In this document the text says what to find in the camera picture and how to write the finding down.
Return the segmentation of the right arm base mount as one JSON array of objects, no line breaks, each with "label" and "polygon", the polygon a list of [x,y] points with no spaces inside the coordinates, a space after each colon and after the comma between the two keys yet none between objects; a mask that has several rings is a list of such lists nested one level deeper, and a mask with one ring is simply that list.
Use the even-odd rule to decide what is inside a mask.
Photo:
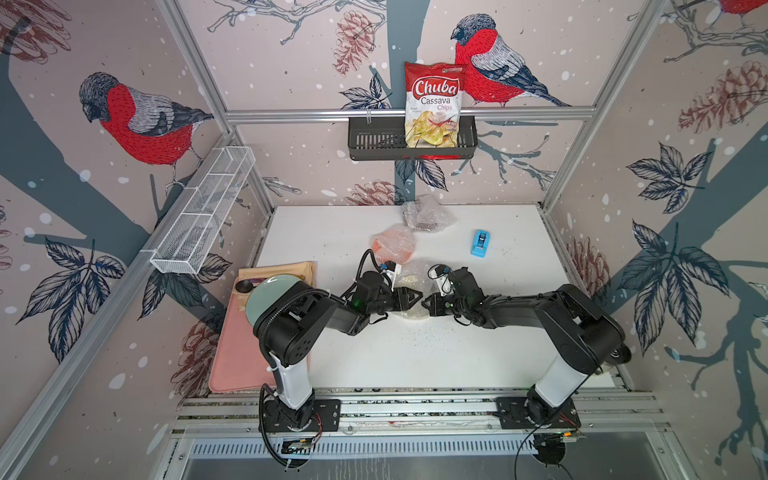
[{"label": "right arm base mount", "polygon": [[581,421],[572,398],[555,408],[543,400],[528,397],[497,397],[493,415],[505,430],[527,430],[534,427],[576,430]]}]

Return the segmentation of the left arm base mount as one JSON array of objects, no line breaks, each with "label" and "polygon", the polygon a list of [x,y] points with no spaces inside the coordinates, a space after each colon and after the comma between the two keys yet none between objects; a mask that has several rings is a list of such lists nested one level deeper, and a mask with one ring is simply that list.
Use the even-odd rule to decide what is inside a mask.
[{"label": "left arm base mount", "polygon": [[310,398],[293,410],[279,399],[269,398],[260,412],[260,423],[266,433],[327,433],[338,431],[340,417],[340,400]]}]

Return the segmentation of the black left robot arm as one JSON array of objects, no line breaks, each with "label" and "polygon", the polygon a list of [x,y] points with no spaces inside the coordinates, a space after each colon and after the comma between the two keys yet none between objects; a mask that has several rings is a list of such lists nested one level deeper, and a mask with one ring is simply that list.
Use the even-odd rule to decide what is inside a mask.
[{"label": "black left robot arm", "polygon": [[265,412],[293,430],[303,429],[317,417],[315,391],[309,380],[310,351],[327,330],[348,336],[417,305],[423,293],[397,287],[398,265],[380,263],[371,249],[358,264],[353,283],[335,295],[295,275],[280,274],[254,286],[245,313],[258,339],[259,350],[273,374],[276,402]]}]

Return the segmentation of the cream plate with dark spot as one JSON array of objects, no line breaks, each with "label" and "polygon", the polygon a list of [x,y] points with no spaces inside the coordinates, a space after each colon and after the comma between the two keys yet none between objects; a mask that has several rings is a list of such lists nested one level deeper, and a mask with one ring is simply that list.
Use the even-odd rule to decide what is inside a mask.
[{"label": "cream plate with dark spot", "polygon": [[404,286],[422,293],[422,299],[417,301],[411,309],[402,314],[409,320],[426,320],[429,318],[428,310],[421,305],[421,302],[433,293],[433,282],[420,275],[408,275],[399,279],[400,286]]}]

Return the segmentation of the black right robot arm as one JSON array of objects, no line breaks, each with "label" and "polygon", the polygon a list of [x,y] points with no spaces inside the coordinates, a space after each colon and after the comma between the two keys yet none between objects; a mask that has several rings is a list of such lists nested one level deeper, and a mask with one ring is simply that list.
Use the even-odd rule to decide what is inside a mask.
[{"label": "black right robot arm", "polygon": [[557,356],[529,389],[525,408],[530,421],[548,425],[586,380],[604,364],[632,358],[622,327],[601,306],[572,284],[529,295],[486,295],[466,267],[437,264],[428,270],[438,291],[422,301],[433,317],[451,315],[484,329],[524,326],[543,329]]}]

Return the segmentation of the blue tape dispenser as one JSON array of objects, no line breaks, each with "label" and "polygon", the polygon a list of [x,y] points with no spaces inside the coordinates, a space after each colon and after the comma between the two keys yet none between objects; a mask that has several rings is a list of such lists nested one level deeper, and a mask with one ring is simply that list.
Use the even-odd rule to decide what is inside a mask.
[{"label": "blue tape dispenser", "polygon": [[490,234],[485,230],[477,230],[474,234],[471,255],[484,258],[487,255]]}]

